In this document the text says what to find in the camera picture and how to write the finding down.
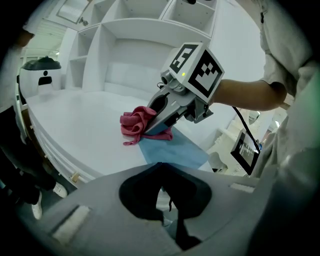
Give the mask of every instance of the shoe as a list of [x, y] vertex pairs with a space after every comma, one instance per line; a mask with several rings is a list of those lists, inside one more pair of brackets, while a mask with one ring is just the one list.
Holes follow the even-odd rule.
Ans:
[[38, 199], [38, 202], [36, 204], [32, 204], [31, 207], [32, 207], [32, 213], [33, 213], [33, 216], [37, 219], [37, 220], [40, 220], [41, 219], [41, 216], [42, 216], [42, 207], [41, 207], [41, 199], [42, 199], [42, 193], [41, 191], [39, 190], [39, 199]]
[[53, 192], [56, 193], [59, 197], [61, 198], [66, 198], [68, 195], [67, 190], [65, 189], [64, 186], [62, 186], [60, 183], [56, 183], [55, 187], [53, 189]]

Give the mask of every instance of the sleeve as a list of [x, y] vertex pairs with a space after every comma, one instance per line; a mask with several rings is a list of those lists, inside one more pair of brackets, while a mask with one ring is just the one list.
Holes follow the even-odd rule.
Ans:
[[296, 94], [296, 86], [294, 78], [271, 54], [265, 54], [264, 75], [260, 80], [272, 85], [279, 83], [284, 85], [286, 91], [290, 95]]
[[267, 84], [280, 83], [286, 86], [288, 72], [271, 54], [265, 55], [265, 65], [263, 78], [260, 80], [265, 81]]

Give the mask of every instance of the pants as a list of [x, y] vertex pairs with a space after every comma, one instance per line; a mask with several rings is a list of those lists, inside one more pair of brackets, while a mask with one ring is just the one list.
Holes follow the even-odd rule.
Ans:
[[[42, 159], [34, 147], [21, 141], [13, 107], [0, 113], [0, 123], [0, 179], [26, 203], [36, 204], [39, 191], [35, 185], [52, 190], [56, 181], [42, 167]], [[24, 174], [21, 176], [14, 166]]]

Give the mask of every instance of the pink cloth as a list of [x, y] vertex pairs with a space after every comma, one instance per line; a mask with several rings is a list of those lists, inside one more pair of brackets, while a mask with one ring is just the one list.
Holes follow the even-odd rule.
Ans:
[[124, 112], [120, 116], [121, 132], [123, 135], [133, 137], [133, 141], [124, 142], [123, 145], [135, 145], [140, 141], [140, 138], [148, 138], [154, 140], [168, 140], [173, 139], [171, 128], [168, 128], [157, 135], [144, 135], [148, 121], [157, 114], [153, 109], [146, 106], [138, 106], [131, 112]]

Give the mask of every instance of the blue paper towel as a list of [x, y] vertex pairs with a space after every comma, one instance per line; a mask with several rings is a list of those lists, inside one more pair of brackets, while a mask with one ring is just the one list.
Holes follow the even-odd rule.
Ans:
[[163, 162], [174, 163], [198, 169], [206, 161], [208, 154], [184, 136], [178, 129], [172, 128], [173, 140], [142, 138], [138, 143], [148, 164]]

